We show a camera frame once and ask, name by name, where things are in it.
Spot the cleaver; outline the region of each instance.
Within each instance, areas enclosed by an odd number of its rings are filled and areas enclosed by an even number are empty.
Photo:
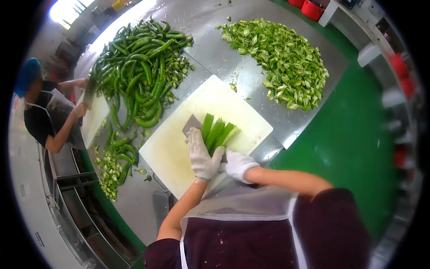
[[[203,127],[203,125],[199,122],[199,120],[194,115],[191,115],[188,121],[185,123],[184,128],[182,128],[182,133],[185,136],[187,136],[187,132],[189,132],[190,128],[192,127],[199,130],[202,130],[202,127]],[[225,155],[225,153],[222,155],[221,162],[222,163],[227,162],[227,156]]]
[[[93,102],[93,100],[94,100],[94,95],[95,95],[95,83],[96,83],[95,78],[94,78],[93,76],[90,76],[90,77],[89,77],[89,80],[88,80],[88,85],[86,86],[86,90],[85,90],[85,92],[83,93],[83,99],[82,99],[82,101],[83,101],[83,102],[86,102],[86,103],[88,104],[88,109],[89,109],[89,110],[91,110],[92,102]],[[83,118],[83,117],[80,117],[80,118],[78,119],[78,125],[79,125],[79,126],[82,126],[82,118]]]

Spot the clear plastic apron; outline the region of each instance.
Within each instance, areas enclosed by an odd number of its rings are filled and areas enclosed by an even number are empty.
[[[265,186],[259,189],[250,187],[227,188],[219,192],[216,196],[201,201],[180,222],[182,237],[179,246],[182,268],[188,269],[185,259],[184,238],[188,218],[194,217],[222,221],[272,221],[288,219],[292,228],[298,267],[299,269],[307,269],[303,250],[293,222],[293,211],[296,200],[297,193],[292,193],[275,186]]]
[[[70,112],[73,110],[73,108],[75,108],[75,104],[69,101],[66,97],[64,97],[64,95],[62,95],[57,89],[53,89],[50,92],[42,92],[52,94],[52,98],[46,108],[28,102],[25,103],[27,105],[35,106],[45,110],[48,114],[49,120],[51,121],[54,134],[57,135],[63,127],[64,123],[66,122],[66,119],[69,116]],[[70,148],[85,149],[85,144],[83,142],[82,135],[80,132],[80,126],[77,121],[74,123],[72,129],[70,130],[69,136],[64,146]]]

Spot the stainless steel table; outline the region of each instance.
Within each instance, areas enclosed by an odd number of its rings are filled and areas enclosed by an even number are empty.
[[[317,33],[307,23],[293,15],[289,11],[269,1],[260,0],[233,0],[228,5],[223,1],[221,6],[218,0],[177,0],[156,1],[143,0],[135,7],[127,11],[103,32],[100,37],[87,50],[79,60],[75,69],[75,77],[84,77],[88,74],[93,62],[97,59],[103,45],[112,40],[116,31],[129,22],[136,25],[141,19],[167,20],[175,30],[181,30],[194,37],[194,45],[186,47],[185,56],[194,64],[195,71],[191,71],[180,86],[174,90],[174,94],[180,98],[170,109],[163,113],[162,120],[151,129],[152,132],[166,119],[180,103],[186,99],[212,74],[217,75],[227,83],[236,83],[237,93],[244,98],[252,97],[249,104],[257,110],[272,126],[273,132],[252,153],[252,156],[262,166],[272,160],[283,148],[288,148],[301,132],[310,123],[319,109],[327,100],[335,88],[347,66],[346,59],[328,41]],[[266,98],[267,89],[261,84],[265,75],[261,73],[261,67],[256,65],[251,56],[241,56],[235,50],[231,50],[228,43],[221,40],[221,30],[216,30],[215,25],[230,23],[227,17],[232,17],[232,22],[265,18],[266,20],[283,23],[288,28],[294,29],[298,34],[307,38],[312,46],[320,49],[322,59],[329,70],[330,78],[327,79],[323,89],[323,99],[319,108],[303,112],[301,110],[287,110],[285,105],[276,105]],[[118,112],[120,121],[125,120],[126,110],[122,104]],[[95,144],[103,145],[107,134],[102,131],[95,140]],[[89,150],[90,159],[95,160],[94,151]],[[139,167],[148,171],[150,168],[141,158]],[[144,182],[146,175],[133,173],[126,183],[119,187],[118,202],[114,203],[116,210],[132,231],[145,245],[154,242],[158,233],[158,225],[155,212],[167,212],[167,205],[153,199],[153,193],[159,192],[157,182]]]

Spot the blue hair net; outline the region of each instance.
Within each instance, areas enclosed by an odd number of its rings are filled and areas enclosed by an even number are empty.
[[[40,62],[36,58],[30,58],[22,65],[21,70],[18,73],[15,88],[13,89],[19,98],[24,96],[29,86],[37,78],[39,73]]]

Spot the white cutting board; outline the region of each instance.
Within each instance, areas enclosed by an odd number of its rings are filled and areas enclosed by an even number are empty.
[[[81,94],[77,104],[82,103],[84,94]],[[81,134],[85,148],[89,149],[94,140],[94,136],[100,128],[104,118],[109,115],[110,109],[104,96],[94,96],[91,110],[87,110],[82,118]]]
[[[149,137],[139,150],[154,173],[177,198],[191,185],[191,170],[185,135],[185,123],[193,114],[203,123],[206,113],[221,117],[240,128],[228,143],[234,151],[249,155],[273,130],[273,127],[228,84],[213,75],[195,90]],[[206,193],[217,186],[226,174],[212,179]]]

